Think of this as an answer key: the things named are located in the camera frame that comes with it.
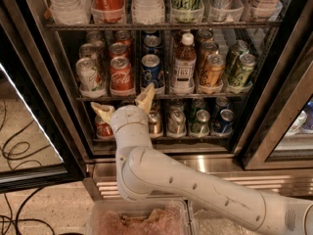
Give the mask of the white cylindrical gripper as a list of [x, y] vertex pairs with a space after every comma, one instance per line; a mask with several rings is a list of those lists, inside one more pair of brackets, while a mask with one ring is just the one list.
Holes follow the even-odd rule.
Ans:
[[128, 124], [142, 124], [148, 127], [147, 114], [151, 110], [154, 97], [155, 86], [151, 83], [136, 97], [136, 106], [127, 105], [115, 110], [111, 105], [91, 102], [91, 108], [104, 122], [110, 123], [113, 131], [119, 131], [121, 127]]

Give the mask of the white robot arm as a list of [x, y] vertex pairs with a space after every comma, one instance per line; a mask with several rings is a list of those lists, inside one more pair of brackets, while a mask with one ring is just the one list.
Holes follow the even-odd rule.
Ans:
[[150, 85], [133, 105], [91, 104], [112, 128], [120, 196], [145, 199], [159, 190], [175, 193], [263, 235], [313, 235], [313, 202], [262, 192], [196, 171], [153, 148], [148, 113], [155, 88]]

